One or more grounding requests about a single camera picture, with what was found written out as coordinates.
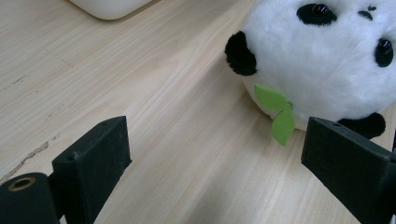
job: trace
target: green leaf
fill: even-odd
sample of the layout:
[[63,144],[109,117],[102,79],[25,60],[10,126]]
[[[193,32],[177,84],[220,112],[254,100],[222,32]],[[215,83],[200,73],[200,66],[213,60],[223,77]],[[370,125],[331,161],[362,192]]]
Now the green leaf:
[[295,121],[290,105],[289,108],[282,110],[277,114],[273,120],[271,127],[272,135],[279,144],[285,146],[293,133],[294,127]]
[[288,100],[278,91],[265,88],[257,83],[254,84],[254,91],[260,105],[266,109],[284,110],[288,107]]

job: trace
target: scratch on table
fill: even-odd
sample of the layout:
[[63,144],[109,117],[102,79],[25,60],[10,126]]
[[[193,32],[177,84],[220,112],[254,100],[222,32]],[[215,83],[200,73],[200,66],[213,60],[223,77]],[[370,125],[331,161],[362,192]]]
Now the scratch on table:
[[1,179],[0,179],[0,185],[8,181],[15,173],[17,173],[22,166],[25,164],[25,162],[29,159],[32,159],[35,155],[38,153],[42,152],[43,150],[47,149],[50,146],[49,142],[44,143],[41,147],[38,147],[35,149],[33,152],[29,153],[25,159],[23,159],[20,164],[18,164],[14,169],[12,169],[10,172],[5,174]]

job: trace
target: black ear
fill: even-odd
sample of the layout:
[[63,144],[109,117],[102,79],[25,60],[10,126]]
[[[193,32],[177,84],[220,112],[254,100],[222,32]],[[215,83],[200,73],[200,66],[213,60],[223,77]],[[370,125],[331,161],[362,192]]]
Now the black ear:
[[239,31],[232,35],[224,50],[227,63],[236,74],[251,76],[257,72],[256,57],[250,52],[245,33]]
[[386,126],[384,118],[378,113],[364,119],[340,119],[338,123],[368,139],[381,135]]

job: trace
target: wooden table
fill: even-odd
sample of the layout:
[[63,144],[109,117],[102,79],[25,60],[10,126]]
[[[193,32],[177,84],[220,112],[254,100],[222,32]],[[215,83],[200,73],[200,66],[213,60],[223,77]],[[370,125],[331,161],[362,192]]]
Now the wooden table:
[[[0,3],[0,178],[125,115],[133,163],[96,223],[358,223],[281,147],[223,49],[254,0],[158,0],[117,21],[64,0]],[[375,141],[391,148],[395,108]]]

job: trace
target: white fur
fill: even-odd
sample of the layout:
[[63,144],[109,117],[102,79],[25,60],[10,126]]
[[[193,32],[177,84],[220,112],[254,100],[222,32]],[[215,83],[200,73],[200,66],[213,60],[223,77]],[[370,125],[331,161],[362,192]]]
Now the white fur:
[[[337,21],[303,24],[296,12],[310,3],[326,4]],[[376,7],[373,21],[358,15],[368,6]],[[248,92],[255,101],[254,83],[283,92],[299,129],[309,117],[362,119],[396,100],[396,55],[388,67],[375,62],[379,38],[396,46],[395,0],[261,0],[242,31],[258,70],[243,77]]]

